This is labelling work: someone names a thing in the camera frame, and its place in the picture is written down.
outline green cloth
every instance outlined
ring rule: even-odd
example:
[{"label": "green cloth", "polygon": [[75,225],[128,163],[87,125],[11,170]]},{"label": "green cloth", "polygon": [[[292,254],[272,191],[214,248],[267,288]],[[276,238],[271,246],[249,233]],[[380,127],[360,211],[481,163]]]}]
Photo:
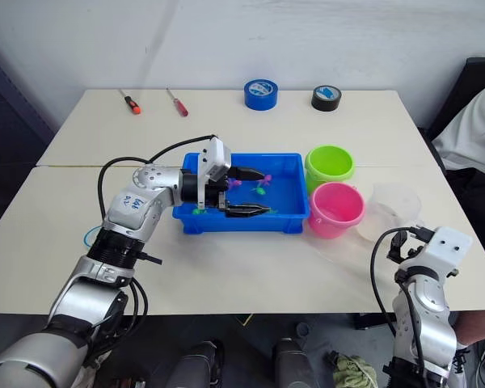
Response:
[{"label": "green cloth", "polygon": [[332,375],[336,388],[377,388],[375,370],[361,357],[340,354],[336,365]]}]

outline blue tape roll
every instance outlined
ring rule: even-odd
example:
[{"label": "blue tape roll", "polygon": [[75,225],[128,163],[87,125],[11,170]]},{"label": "blue tape roll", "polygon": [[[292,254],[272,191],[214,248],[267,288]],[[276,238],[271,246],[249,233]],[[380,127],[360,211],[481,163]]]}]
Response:
[{"label": "blue tape roll", "polygon": [[267,79],[254,79],[244,86],[244,103],[250,109],[267,111],[276,105],[278,86]]}]

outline black tape roll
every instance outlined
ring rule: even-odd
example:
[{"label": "black tape roll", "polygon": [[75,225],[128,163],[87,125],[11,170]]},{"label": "black tape roll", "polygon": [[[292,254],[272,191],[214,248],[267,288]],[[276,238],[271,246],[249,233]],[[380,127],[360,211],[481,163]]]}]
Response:
[{"label": "black tape roll", "polygon": [[323,112],[334,111],[340,105],[341,90],[335,86],[321,85],[313,90],[310,104],[314,109]]}]

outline white table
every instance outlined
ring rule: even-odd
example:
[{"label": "white table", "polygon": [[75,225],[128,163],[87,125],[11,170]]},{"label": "white table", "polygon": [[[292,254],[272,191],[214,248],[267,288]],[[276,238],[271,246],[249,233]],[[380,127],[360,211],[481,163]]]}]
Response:
[{"label": "white table", "polygon": [[[99,168],[37,167],[0,221],[0,313],[46,314],[86,253],[82,237],[100,223]],[[131,179],[112,168],[105,200]],[[449,186],[434,166],[358,167],[350,183],[365,197],[376,182],[410,184],[430,228],[452,226],[474,245],[447,281],[452,310],[485,309],[485,253]],[[282,233],[186,235],[168,209],[145,251],[163,266],[139,261],[136,277],[150,297],[150,314],[319,313],[378,311],[369,282],[372,243],[355,230],[335,240]],[[377,284],[390,308],[397,265],[377,255]]]},{"label": "white table", "polygon": [[[436,164],[396,91],[344,91],[334,112],[310,105],[312,91],[280,91],[266,112],[244,106],[242,91],[175,91],[190,111],[179,116],[162,90],[135,91],[135,116],[117,90],[90,90],[81,98],[38,166],[102,166],[120,156],[149,158],[190,137],[216,133],[232,152],[298,152],[335,144],[357,166]],[[159,162],[179,165],[190,145]]]}]

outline screwdriver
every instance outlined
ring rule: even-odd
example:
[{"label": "screwdriver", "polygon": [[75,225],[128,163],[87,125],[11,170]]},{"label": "screwdriver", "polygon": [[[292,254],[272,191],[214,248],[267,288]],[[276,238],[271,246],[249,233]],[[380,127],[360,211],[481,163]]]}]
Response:
[{"label": "screwdriver", "polygon": [[179,101],[176,97],[174,97],[174,95],[171,93],[171,91],[169,90],[168,87],[166,88],[166,90],[167,90],[167,93],[169,93],[169,96],[172,99],[172,103],[175,105],[176,110],[178,111],[178,113],[182,117],[188,116],[188,110],[186,109],[185,105],[183,105],[181,101]]},{"label": "screwdriver", "polygon": [[133,112],[134,115],[140,115],[142,113],[142,110],[138,106],[137,103],[133,101],[131,97],[126,95],[122,89],[119,89],[119,92],[123,95],[125,102],[128,104],[129,109],[131,109],[131,112]]}]

